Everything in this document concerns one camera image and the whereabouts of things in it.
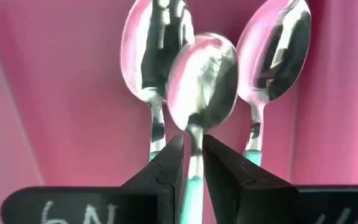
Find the pink surface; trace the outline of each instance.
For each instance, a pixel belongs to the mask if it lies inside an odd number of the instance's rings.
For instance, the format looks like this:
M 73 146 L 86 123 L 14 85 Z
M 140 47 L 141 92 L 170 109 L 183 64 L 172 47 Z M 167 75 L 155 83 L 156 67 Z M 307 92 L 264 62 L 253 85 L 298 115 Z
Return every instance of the pink surface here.
M 120 185 L 146 165 L 150 110 L 119 68 L 132 3 L 0 0 L 0 203 L 42 183 L 32 153 L 47 185 Z M 218 32 L 236 44 L 263 0 L 224 7 L 209 0 L 208 10 L 206 1 L 188 3 L 196 33 Z M 300 85 L 265 107 L 262 166 L 289 179 L 295 143 L 295 182 L 358 183 L 358 1 L 310 6 L 310 56 Z M 165 119 L 170 139 L 180 132 Z M 249 107 L 239 100 L 212 134 L 242 152 L 249 125 Z M 214 223 L 205 206 L 204 222 Z

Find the metal spoon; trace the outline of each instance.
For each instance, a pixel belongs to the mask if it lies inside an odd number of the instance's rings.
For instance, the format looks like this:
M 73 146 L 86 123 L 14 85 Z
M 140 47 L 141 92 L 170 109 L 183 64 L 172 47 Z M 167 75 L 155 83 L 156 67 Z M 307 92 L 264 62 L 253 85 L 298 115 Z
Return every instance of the metal spoon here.
M 126 85 L 152 112 L 150 160 L 166 144 L 162 105 L 170 68 L 180 49 L 193 41 L 184 0 L 137 0 L 129 12 L 120 63 Z
M 193 150 L 181 223 L 202 223 L 203 133 L 222 123 L 237 100 L 238 63 L 225 37 L 196 35 L 180 51 L 170 72 L 167 105 L 175 124 L 186 131 Z
M 264 106 L 298 79 L 309 49 L 311 16 L 304 0 L 269 0 L 252 16 L 239 40 L 239 96 L 252 112 L 244 156 L 260 166 Z

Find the spoon bowl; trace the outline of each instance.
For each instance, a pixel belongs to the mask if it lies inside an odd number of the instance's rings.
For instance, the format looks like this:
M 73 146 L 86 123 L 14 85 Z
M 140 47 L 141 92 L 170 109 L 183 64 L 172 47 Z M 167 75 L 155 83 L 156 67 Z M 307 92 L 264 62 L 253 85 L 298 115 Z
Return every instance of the spoon bowl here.
M 237 100 L 238 63 L 225 37 L 200 34 L 185 45 L 170 72 L 167 105 L 175 124 L 186 131 L 193 150 L 181 223 L 202 223 L 203 133 L 222 123 Z
M 152 112 L 150 159 L 165 146 L 162 105 L 172 63 L 194 41 L 184 0 L 137 0 L 122 33 L 120 64 L 125 83 Z
M 268 0 L 252 16 L 237 45 L 238 95 L 252 113 L 244 155 L 260 165 L 264 106 L 297 81 L 308 53 L 311 15 L 304 0 Z

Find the turquoise handle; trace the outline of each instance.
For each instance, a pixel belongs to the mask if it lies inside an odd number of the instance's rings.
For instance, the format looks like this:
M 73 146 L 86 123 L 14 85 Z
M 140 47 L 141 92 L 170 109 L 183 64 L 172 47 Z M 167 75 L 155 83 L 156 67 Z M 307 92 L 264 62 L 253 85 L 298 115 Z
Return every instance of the turquoise handle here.
M 262 163 L 262 152 L 259 150 L 251 149 L 244 152 L 244 157 L 249 159 L 254 164 L 260 166 Z
M 201 224 L 203 222 L 204 182 L 200 178 L 187 182 L 185 201 L 180 218 L 181 224 Z

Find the pink wall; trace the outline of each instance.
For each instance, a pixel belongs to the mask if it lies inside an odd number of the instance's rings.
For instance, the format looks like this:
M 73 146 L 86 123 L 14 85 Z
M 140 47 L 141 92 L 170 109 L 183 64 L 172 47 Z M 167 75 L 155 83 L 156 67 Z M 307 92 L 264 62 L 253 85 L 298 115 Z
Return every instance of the pink wall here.
M 209 0 L 206 10 L 206 1 L 188 0 L 196 32 L 219 32 L 234 43 L 263 2 Z M 358 182 L 358 2 L 310 4 L 310 56 L 300 85 L 265 109 L 262 166 L 295 182 Z M 120 185 L 146 165 L 150 112 L 119 68 L 131 5 L 0 0 L 0 203 L 43 180 Z M 170 139 L 179 130 L 164 112 Z M 249 125 L 249 107 L 239 101 L 212 134 L 241 152 Z M 214 223 L 211 211 L 204 220 Z

